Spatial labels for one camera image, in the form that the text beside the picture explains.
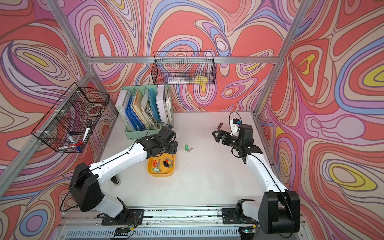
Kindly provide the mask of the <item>yellow plastic storage box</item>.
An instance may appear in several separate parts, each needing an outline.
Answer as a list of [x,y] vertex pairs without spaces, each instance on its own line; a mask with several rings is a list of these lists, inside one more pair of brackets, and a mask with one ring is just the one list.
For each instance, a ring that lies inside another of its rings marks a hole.
[[[171,154],[162,154],[160,157],[151,157],[148,159],[148,165],[147,165],[147,172],[149,173],[149,175],[153,176],[153,177],[169,177],[171,176],[173,173],[174,173],[174,170],[175,170],[175,155],[171,155]],[[153,160],[156,160],[157,161],[157,166],[156,167],[153,167]],[[174,167],[173,168],[166,168],[164,167],[163,165],[163,161],[173,161],[173,165]],[[161,169],[162,171],[160,173],[155,173],[152,171],[153,168],[159,168]]]

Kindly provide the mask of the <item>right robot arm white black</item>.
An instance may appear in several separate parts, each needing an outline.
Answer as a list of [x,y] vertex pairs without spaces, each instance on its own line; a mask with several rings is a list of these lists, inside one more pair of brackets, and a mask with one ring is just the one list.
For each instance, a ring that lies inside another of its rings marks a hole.
[[231,131],[217,130],[212,133],[215,141],[231,147],[236,157],[242,159],[256,177],[263,191],[260,203],[243,199],[237,203],[237,217],[251,218],[259,223],[265,234],[279,234],[289,238],[300,230],[300,197],[288,190],[271,167],[267,164],[263,151],[254,144],[251,125],[232,124]]

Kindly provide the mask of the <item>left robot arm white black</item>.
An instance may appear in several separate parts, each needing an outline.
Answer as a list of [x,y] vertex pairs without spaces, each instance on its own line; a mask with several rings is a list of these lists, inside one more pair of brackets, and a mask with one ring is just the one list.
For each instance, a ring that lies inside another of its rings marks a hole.
[[176,136],[176,132],[165,126],[155,135],[135,140],[132,146],[110,158],[89,166],[85,163],[77,165],[69,185],[69,194],[82,212],[95,210],[110,218],[119,218],[128,210],[127,207],[119,198],[104,193],[101,186],[107,182],[118,185],[118,174],[136,163],[161,154],[176,154]]

